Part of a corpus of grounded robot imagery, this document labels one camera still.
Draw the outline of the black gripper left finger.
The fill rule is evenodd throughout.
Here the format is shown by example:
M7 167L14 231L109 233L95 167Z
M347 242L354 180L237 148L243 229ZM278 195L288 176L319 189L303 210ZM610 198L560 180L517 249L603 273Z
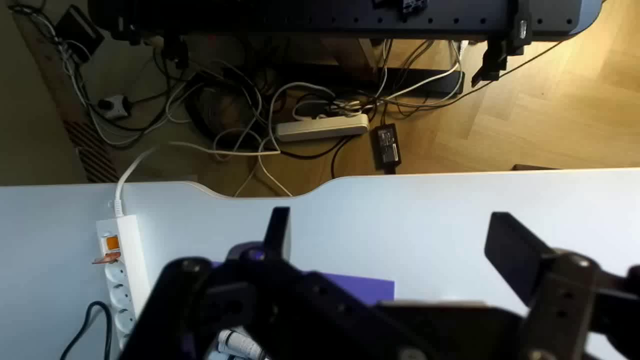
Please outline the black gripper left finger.
M288 218L291 208L288 205L276 205L271 213L271 222L264 233L264 254L268 258L281 258L285 254L285 242L288 231Z

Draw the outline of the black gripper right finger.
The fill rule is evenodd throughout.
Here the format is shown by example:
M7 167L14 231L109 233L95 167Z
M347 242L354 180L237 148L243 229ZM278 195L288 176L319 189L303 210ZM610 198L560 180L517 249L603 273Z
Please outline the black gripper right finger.
M559 251L514 213L490 213L484 256L527 305L533 305L543 295L560 294L555 276Z

